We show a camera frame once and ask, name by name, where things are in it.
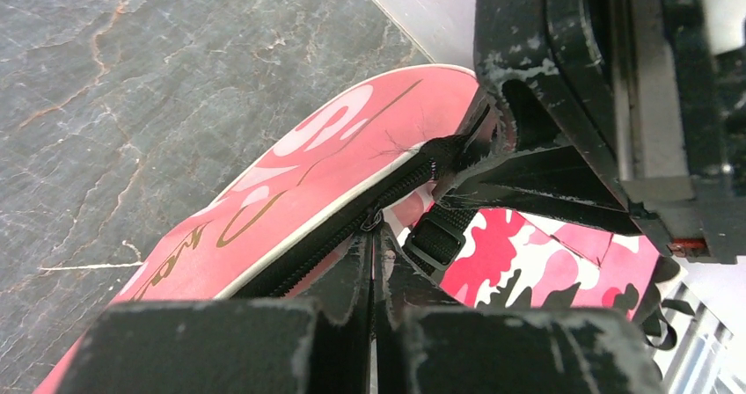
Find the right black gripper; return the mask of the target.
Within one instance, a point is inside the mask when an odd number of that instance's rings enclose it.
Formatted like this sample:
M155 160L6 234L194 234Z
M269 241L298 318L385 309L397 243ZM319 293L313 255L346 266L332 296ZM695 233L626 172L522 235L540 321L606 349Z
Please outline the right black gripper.
M745 0L476 0L473 68L443 205L744 258Z

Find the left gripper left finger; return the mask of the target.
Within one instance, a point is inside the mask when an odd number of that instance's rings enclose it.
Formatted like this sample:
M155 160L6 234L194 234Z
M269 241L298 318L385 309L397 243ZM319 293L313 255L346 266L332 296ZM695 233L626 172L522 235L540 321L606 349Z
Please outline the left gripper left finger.
M290 298L132 302L84 335L61 393L365 393L373 237Z

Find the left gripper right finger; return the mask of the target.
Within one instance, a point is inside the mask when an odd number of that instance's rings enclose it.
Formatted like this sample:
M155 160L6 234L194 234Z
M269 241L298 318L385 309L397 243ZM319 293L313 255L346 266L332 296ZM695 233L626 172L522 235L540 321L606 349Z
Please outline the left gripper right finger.
M465 307L372 233L382 393L660 393L641 332L604 309Z

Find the pink sport racket bag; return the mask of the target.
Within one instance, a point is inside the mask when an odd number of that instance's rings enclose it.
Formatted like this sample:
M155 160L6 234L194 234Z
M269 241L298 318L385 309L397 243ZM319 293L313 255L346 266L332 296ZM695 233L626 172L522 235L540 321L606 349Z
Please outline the pink sport racket bag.
M101 315L119 303L290 298L358 233L441 228L428 212L432 184L462 151L457 129L478 88L471 70L445 64L350 87L164 235ZM39 392L61 393L83 337Z

